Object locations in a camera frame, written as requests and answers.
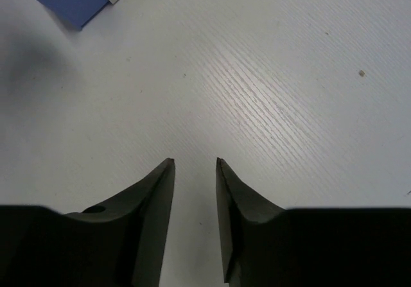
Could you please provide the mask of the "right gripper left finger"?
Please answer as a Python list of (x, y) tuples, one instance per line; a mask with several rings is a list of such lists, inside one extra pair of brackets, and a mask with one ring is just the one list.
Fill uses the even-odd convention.
[(1, 207), (2, 286), (158, 286), (175, 163), (80, 213)]

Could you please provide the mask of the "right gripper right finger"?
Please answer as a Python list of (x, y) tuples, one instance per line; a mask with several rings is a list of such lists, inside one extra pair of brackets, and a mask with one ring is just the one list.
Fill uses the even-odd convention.
[(216, 161), (229, 286), (409, 286), (410, 209), (283, 209)]

